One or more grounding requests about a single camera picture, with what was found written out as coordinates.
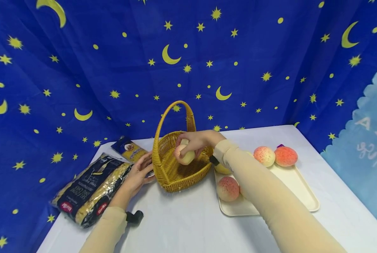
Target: blue fabric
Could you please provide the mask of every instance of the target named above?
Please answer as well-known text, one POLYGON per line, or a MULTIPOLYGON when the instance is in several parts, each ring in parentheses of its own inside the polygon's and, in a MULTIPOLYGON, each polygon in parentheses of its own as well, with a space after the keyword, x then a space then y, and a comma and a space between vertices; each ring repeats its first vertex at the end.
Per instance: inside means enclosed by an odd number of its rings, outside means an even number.
MULTIPOLYGON (((100 144, 153 137, 176 100, 198 130, 296 124, 321 152, 377 72, 375 27, 375 0, 0 1, 0 252, 36 252, 100 144)), ((162 135, 184 129, 175 107, 162 135)))

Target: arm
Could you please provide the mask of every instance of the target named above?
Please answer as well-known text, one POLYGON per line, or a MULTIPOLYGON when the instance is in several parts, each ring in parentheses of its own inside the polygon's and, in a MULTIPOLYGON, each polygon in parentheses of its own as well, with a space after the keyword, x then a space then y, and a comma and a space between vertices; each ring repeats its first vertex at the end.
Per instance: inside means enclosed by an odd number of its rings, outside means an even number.
POLYGON ((190 142, 181 155, 206 145, 215 148, 214 156, 233 171, 282 253, 346 252, 280 179, 223 135, 212 130, 184 133, 177 145, 183 138, 190 142))

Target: plastic tray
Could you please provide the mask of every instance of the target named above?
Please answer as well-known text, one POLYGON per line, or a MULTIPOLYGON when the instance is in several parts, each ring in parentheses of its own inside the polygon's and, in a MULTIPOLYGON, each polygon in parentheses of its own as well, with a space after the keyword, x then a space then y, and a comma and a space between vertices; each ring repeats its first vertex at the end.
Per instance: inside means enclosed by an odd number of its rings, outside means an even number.
MULTIPOLYGON (((274 163, 269 169, 300 199, 309 211, 314 212, 319 210, 319 201, 296 166, 283 168, 274 163)), ((214 173, 216 182, 219 182, 224 176, 234 178, 233 175, 217 173, 215 169, 214 173)), ((218 200, 222 213, 227 216, 260 215, 253 204, 241 194, 232 202, 225 202, 220 198, 218 200)))

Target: wicker basket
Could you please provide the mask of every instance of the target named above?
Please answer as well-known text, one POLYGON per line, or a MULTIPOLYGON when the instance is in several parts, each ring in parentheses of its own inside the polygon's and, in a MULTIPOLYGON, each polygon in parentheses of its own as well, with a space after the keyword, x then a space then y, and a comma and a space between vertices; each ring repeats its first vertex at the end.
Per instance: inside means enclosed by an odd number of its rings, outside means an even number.
POLYGON ((182 165, 174 157, 174 150, 178 136, 184 132, 174 131, 159 139, 164 118, 176 104, 183 104, 186 108, 187 131, 196 131, 193 111, 186 102, 176 101, 167 107, 157 126, 152 154, 155 176, 167 192, 178 192, 204 179, 211 167, 209 157, 213 153, 212 147, 205 147, 204 151, 189 165, 182 165))

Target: pink peach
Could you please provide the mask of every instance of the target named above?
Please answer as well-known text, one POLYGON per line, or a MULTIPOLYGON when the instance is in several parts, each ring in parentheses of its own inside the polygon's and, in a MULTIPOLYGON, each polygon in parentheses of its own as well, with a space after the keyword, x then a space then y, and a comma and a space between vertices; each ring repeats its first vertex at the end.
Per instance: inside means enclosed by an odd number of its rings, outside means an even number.
POLYGON ((258 147, 254 150, 253 156, 256 160, 258 160, 261 164, 266 167, 270 167, 274 164, 275 161, 275 154, 272 149, 266 146, 258 147))
POLYGON ((224 176, 216 186, 218 197, 226 202, 231 202, 239 197, 239 184, 233 177, 224 176))
POLYGON ((282 167, 294 165, 298 160, 298 154, 289 147, 278 147, 275 150, 275 162, 282 167))

